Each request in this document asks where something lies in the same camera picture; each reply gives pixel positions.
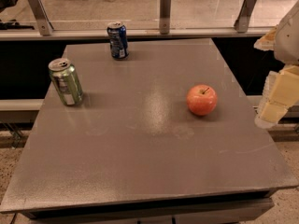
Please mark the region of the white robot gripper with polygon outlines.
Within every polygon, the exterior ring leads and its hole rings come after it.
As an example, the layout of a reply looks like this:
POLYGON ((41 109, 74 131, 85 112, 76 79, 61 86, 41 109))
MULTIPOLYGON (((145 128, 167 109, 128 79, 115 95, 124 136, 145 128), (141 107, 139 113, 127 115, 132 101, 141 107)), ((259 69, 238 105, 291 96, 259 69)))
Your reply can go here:
MULTIPOLYGON (((299 64, 299 1, 279 22, 278 27, 259 38, 254 48, 274 50, 275 58, 285 64, 299 64)), ((299 66, 285 65, 279 72, 270 71, 263 86, 255 124, 262 129, 277 125, 299 101, 299 66)))

